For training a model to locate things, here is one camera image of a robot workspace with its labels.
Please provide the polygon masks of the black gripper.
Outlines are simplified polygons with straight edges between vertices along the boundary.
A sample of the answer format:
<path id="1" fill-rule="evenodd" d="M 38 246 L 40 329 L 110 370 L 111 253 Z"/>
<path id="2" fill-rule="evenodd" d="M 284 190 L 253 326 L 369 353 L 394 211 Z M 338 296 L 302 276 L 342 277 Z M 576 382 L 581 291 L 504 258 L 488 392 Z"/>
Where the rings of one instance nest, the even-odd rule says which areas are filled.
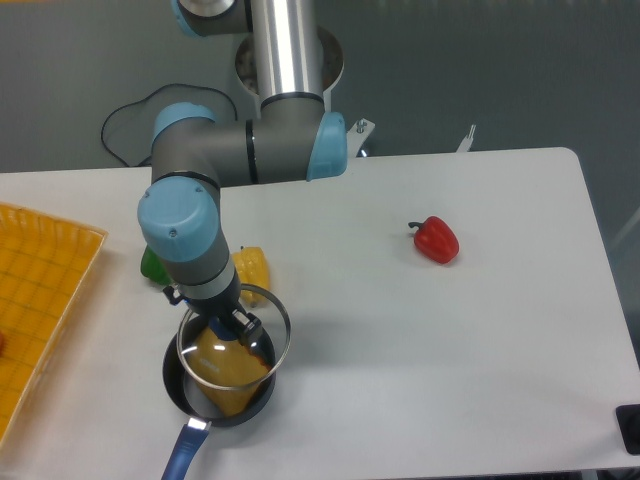
<path id="1" fill-rule="evenodd" d="M 240 291 L 226 289 L 221 294 L 206 299 L 187 297 L 186 302 L 199 315 L 216 317 L 222 323 L 233 325 L 240 343 L 245 347 L 255 348 L 263 334 L 262 322 L 253 313 L 238 310 L 241 307 L 239 299 Z"/>

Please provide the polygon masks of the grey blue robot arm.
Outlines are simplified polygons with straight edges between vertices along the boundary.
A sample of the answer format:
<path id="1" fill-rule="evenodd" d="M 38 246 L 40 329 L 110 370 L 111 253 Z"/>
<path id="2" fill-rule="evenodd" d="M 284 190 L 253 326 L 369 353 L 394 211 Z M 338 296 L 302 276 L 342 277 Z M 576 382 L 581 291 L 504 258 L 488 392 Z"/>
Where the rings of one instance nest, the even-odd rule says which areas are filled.
<path id="1" fill-rule="evenodd" d="M 239 304 L 240 282 L 221 227 L 220 191 L 342 174 L 345 122 L 325 106 L 311 2 L 176 1 L 172 8 L 183 28 L 199 37 L 252 34 L 260 115 L 219 125 L 204 106 L 165 108 L 152 141 L 152 187 L 161 203 L 142 200 L 138 220 L 180 299 L 250 342 L 261 326 Z"/>

